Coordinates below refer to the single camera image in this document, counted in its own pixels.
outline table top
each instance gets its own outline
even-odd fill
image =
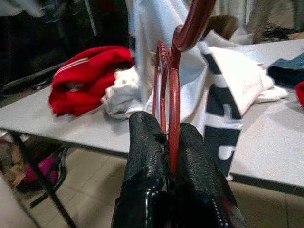
[[[303,53],[304,39],[230,49],[269,65]],[[48,106],[49,93],[50,87],[0,109],[0,129],[127,156],[127,120],[110,118],[103,106],[77,118],[55,117]],[[304,188],[303,114],[293,90],[285,100],[252,106],[243,117],[230,171]]]
[[[230,48],[270,65],[304,52],[304,39]],[[304,188],[304,111],[294,90],[287,99],[253,105],[243,128],[231,173]]]
[[[0,129],[127,156],[128,121],[110,118],[103,106],[79,117],[56,117],[48,106],[50,89],[49,86],[0,109]]]

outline red clothing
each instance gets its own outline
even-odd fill
[[[296,87],[295,87],[296,95],[298,96],[298,99],[304,109],[304,81],[300,82]]]
[[[130,50],[121,46],[95,47],[67,61],[54,75],[49,104],[57,115],[82,115],[99,107],[116,69],[133,66]]]

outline table leg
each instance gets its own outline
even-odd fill
[[[19,148],[21,149],[22,153],[24,154],[25,159],[29,163],[29,165],[32,167],[34,173],[37,176],[38,181],[40,184],[43,186],[43,188],[46,190],[50,198],[53,200],[54,204],[56,205],[57,209],[61,213],[62,217],[66,220],[67,224],[71,228],[77,228],[69,214],[67,213],[66,209],[58,199],[57,195],[53,191],[53,187],[51,183],[46,179],[46,177],[43,175],[43,173],[40,171],[38,168],[37,164],[35,164],[30,152],[27,150],[25,144],[23,141],[20,139],[20,136],[16,133],[11,133],[12,138],[14,139],[14,142]]]

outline tile floor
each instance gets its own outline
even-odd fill
[[[126,159],[75,149],[57,195],[79,228],[109,228]],[[231,182],[249,228],[304,228],[304,198]],[[26,206],[30,200],[24,200]],[[43,228],[67,228],[47,199],[30,210]]]

